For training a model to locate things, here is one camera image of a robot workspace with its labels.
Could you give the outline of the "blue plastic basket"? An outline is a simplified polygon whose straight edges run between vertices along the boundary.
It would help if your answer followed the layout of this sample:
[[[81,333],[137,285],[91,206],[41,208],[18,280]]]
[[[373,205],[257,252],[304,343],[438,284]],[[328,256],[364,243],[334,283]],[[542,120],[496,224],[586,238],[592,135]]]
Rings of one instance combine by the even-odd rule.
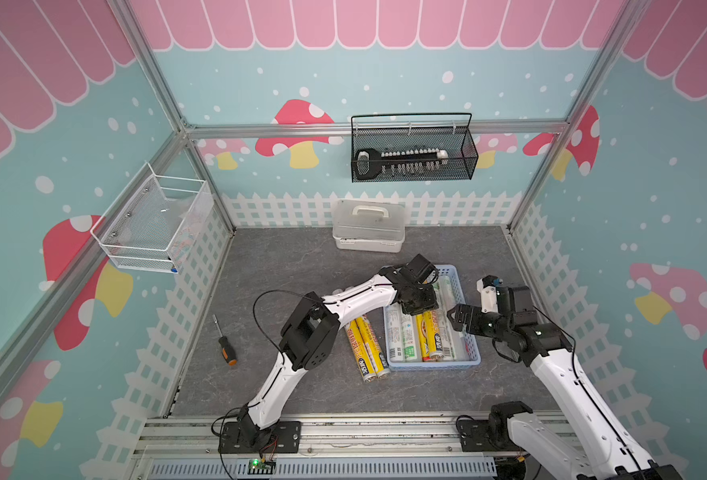
[[[449,309],[455,307],[455,305],[459,303],[463,303],[463,301],[465,301],[465,296],[463,296],[463,288],[461,288],[457,268],[452,265],[439,265],[439,267],[437,267],[437,271],[439,272],[439,278],[443,278],[445,287],[449,290],[449,294],[447,294],[447,296],[449,296]],[[389,362],[389,344],[387,343],[387,341],[389,341],[389,336],[387,335],[385,309],[387,309],[387,307],[383,308],[383,323],[385,324],[385,354],[387,354],[387,362]],[[439,320],[439,308],[433,310],[433,312],[435,312],[435,316],[437,316],[437,320]],[[431,360],[429,362],[419,361],[415,363],[407,363],[405,361],[401,363],[389,362],[389,367],[393,370],[401,371],[427,371],[441,369],[467,369],[481,363],[481,354],[479,354],[477,342],[469,334],[455,331],[453,329],[453,340],[455,340],[455,349],[457,350],[457,359],[455,359],[455,361],[447,361],[443,357],[443,360],[441,361]]]

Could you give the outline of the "short yellow wrap roll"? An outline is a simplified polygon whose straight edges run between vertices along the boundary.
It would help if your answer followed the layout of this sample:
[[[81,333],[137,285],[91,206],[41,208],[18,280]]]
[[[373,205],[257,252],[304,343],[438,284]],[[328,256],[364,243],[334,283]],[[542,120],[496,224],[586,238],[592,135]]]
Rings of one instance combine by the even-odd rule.
[[[443,338],[439,329],[439,320],[435,312],[425,313],[425,337],[427,338],[427,353],[433,361],[441,361],[443,354]]]

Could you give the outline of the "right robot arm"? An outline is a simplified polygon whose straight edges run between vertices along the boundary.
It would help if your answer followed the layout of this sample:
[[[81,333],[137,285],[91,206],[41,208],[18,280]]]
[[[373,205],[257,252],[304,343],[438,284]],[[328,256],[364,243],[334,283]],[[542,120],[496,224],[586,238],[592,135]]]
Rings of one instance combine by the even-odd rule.
[[[533,304],[526,287],[483,288],[483,304],[447,311],[454,330],[505,344],[509,361],[527,366],[547,388],[579,442],[573,448],[521,401],[493,406],[487,441],[517,446],[557,479],[677,479],[631,436],[577,360],[577,340]]]

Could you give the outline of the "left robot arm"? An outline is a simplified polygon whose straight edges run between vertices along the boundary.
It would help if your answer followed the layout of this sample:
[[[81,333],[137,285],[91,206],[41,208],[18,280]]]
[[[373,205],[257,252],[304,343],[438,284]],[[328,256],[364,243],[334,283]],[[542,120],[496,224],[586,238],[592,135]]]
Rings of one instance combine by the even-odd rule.
[[[283,407],[300,380],[323,364],[336,336],[355,319],[391,304],[403,313],[423,314],[437,309],[433,283],[439,270],[421,255],[395,266],[385,266],[371,279],[343,292],[319,296],[301,294],[281,328],[273,347],[276,360],[257,394],[236,414],[240,439],[259,449],[268,444]]]

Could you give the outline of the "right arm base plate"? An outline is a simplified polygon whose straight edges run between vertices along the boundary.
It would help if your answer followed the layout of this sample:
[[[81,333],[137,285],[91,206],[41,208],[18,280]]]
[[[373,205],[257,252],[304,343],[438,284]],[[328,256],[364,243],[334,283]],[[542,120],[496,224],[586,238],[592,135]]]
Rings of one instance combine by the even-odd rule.
[[[491,440],[489,422],[475,419],[468,415],[455,418],[455,430],[459,436],[461,451],[465,453],[484,453],[497,456],[531,455],[527,450],[515,445],[511,440]]]

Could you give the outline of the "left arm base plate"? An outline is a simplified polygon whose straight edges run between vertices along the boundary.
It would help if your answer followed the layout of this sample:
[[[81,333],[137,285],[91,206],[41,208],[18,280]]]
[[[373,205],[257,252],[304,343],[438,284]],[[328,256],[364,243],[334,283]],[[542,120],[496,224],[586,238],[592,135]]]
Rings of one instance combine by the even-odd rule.
[[[301,427],[299,421],[279,421],[269,428],[254,430],[238,422],[220,422],[212,432],[218,438],[221,454],[297,454]]]

